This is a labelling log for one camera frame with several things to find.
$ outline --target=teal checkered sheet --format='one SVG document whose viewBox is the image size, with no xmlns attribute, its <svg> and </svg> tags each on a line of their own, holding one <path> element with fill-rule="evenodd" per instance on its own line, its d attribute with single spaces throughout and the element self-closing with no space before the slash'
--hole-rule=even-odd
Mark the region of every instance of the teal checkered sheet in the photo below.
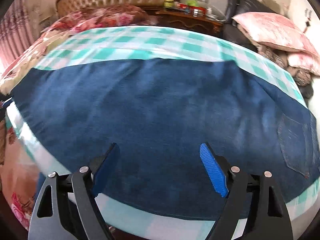
<svg viewBox="0 0 320 240">
<path fill-rule="evenodd" d="M 88 30 L 56 47 L 35 68 L 52 71 L 97 61 L 156 57 L 211 62 L 234 60 L 243 70 L 277 86 L 306 107 L 290 74 L 268 59 L 228 41 L 173 28 L 128 26 Z M 40 144 L 14 103 L 7 108 L 6 120 L 11 122 L 26 152 L 43 174 L 50 171 L 57 171 L 60 175 L 70 173 Z M 287 203 L 291 220 L 313 206 L 319 185 L 318 179 L 300 196 Z M 147 239 L 204 240 L 214 224 L 214 221 L 190 221 L 150 214 L 104 194 L 96 200 L 108 224 Z M 242 235 L 245 223 L 246 219 L 239 220 L 234 238 Z"/>
</svg>

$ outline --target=pink floral comforter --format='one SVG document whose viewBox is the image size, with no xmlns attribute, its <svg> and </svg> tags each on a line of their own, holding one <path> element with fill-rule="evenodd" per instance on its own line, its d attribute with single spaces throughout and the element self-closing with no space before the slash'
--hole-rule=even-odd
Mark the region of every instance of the pink floral comforter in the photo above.
<svg viewBox="0 0 320 240">
<path fill-rule="evenodd" d="M 155 25 L 155 16 L 149 16 L 144 10 L 133 5 L 117 5 L 105 8 L 83 8 L 69 13 L 55 22 L 51 30 L 72 30 L 79 33 L 93 28 L 128 25 Z"/>
<path fill-rule="evenodd" d="M 127 25 L 155 25 L 155 16 L 141 8 L 118 5 L 107 8 L 83 8 L 59 19 L 30 46 L 2 75 L 1 92 L 6 94 L 39 60 L 69 36 L 99 27 Z M 17 139 L 13 127 L 0 123 L 0 140 L 5 140 L 5 150 L 0 151 L 0 185 L 12 212 L 25 229 L 29 229 L 34 206 L 34 195 L 39 177 L 35 162 Z"/>
</svg>

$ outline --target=pink curtain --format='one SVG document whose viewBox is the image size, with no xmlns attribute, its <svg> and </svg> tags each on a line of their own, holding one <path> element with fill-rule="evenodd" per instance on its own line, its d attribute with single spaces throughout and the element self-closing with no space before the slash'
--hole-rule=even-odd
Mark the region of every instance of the pink curtain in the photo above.
<svg viewBox="0 0 320 240">
<path fill-rule="evenodd" d="M 0 22 L 1 73 L 35 41 L 24 2 L 14 0 Z"/>
</svg>

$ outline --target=blue gripper pad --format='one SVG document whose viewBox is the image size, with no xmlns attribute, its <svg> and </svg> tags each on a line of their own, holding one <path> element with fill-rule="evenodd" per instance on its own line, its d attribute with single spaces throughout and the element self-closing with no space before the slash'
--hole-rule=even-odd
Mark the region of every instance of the blue gripper pad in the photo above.
<svg viewBox="0 0 320 240">
<path fill-rule="evenodd" d="M 91 189 L 93 197 L 102 193 L 103 189 L 106 187 L 107 180 L 109 179 L 110 174 L 114 171 L 114 167 L 116 166 L 119 156 L 120 149 L 116 144 L 109 152 L 108 156 L 103 160 L 96 174 L 93 176 L 93 185 Z"/>
<path fill-rule="evenodd" d="M 209 175 L 214 190 L 220 193 L 222 197 L 226 197 L 229 192 L 227 188 L 226 176 L 224 175 L 213 154 L 204 143 L 200 145 L 200 158 Z"/>
</svg>

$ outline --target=black leather sofa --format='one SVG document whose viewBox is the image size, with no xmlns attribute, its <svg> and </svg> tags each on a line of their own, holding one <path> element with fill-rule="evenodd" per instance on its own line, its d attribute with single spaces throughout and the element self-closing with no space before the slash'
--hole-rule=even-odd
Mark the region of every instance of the black leather sofa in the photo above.
<svg viewBox="0 0 320 240">
<path fill-rule="evenodd" d="M 221 38 L 257 52 L 256 47 L 238 30 L 232 19 L 233 16 L 245 12 L 276 13 L 257 0 L 228 0 L 228 6 L 225 12 L 227 20 L 223 26 Z"/>
</svg>

